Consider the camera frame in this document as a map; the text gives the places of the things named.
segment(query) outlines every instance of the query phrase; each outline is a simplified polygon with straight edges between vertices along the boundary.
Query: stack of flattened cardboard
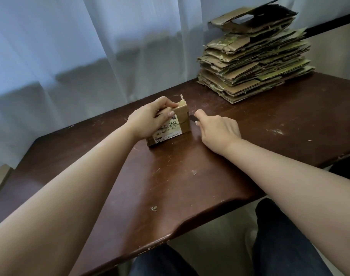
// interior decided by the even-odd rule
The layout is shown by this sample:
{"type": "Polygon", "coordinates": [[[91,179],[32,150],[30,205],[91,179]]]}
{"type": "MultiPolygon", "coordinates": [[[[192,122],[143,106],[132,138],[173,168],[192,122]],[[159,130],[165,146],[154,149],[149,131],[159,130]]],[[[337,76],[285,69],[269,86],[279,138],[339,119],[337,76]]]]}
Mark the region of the stack of flattened cardboard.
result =
{"type": "Polygon", "coordinates": [[[297,13],[276,1],[211,21],[227,34],[209,42],[197,58],[202,68],[198,83],[236,103],[315,69],[301,55],[310,48],[303,40],[305,29],[287,28],[297,13]],[[247,15],[253,17],[238,23],[247,15]]]}

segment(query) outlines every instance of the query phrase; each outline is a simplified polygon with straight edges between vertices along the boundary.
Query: barcode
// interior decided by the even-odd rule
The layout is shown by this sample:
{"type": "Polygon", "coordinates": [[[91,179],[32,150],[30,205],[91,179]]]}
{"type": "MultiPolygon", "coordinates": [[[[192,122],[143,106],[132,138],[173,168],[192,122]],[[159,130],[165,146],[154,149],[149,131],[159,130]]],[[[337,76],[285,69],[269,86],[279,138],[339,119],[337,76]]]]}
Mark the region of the barcode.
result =
{"type": "Polygon", "coordinates": [[[177,121],[176,120],[159,127],[159,130],[163,130],[163,129],[166,129],[166,128],[169,128],[169,127],[172,127],[172,126],[175,126],[175,125],[177,125],[177,121]]]}

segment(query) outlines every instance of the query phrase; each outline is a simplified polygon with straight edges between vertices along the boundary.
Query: dark blue jeans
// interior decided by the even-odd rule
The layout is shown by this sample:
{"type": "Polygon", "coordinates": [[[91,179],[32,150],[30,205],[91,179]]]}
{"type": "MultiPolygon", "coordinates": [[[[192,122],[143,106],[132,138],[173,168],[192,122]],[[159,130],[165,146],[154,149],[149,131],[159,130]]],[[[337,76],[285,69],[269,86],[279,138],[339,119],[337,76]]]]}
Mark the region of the dark blue jeans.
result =
{"type": "MultiPolygon", "coordinates": [[[[253,246],[256,276],[332,276],[310,241],[271,199],[261,200],[256,214],[258,233],[253,246]]],[[[167,244],[138,256],[129,274],[160,275],[198,274],[167,244]]]]}

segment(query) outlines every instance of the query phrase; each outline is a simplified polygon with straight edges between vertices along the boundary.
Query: white curtain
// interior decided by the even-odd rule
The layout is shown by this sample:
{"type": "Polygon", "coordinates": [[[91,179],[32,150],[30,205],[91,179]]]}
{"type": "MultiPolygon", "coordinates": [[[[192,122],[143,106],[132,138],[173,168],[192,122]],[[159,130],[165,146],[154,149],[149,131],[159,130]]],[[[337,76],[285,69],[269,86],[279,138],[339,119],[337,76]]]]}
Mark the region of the white curtain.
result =
{"type": "MultiPolygon", "coordinates": [[[[195,78],[208,21],[270,0],[0,0],[0,165],[42,135],[195,78]]],[[[293,27],[350,0],[279,0],[293,27]]]]}

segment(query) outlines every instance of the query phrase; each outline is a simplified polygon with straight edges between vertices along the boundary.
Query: dark brown table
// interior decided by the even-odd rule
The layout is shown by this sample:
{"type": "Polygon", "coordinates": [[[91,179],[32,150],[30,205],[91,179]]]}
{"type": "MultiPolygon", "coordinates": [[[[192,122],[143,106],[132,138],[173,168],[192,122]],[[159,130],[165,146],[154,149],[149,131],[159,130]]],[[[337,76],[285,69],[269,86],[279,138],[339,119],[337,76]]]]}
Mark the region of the dark brown table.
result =
{"type": "MultiPolygon", "coordinates": [[[[244,139],[287,157],[324,167],[350,154],[349,80],[314,73],[235,105],[191,80],[37,139],[0,191],[0,222],[133,110],[161,95],[178,101],[180,94],[190,113],[202,108],[234,118],[244,139]]],[[[191,132],[152,149],[140,141],[71,275],[113,267],[261,196],[245,174],[201,143],[194,123],[191,132]]]]}

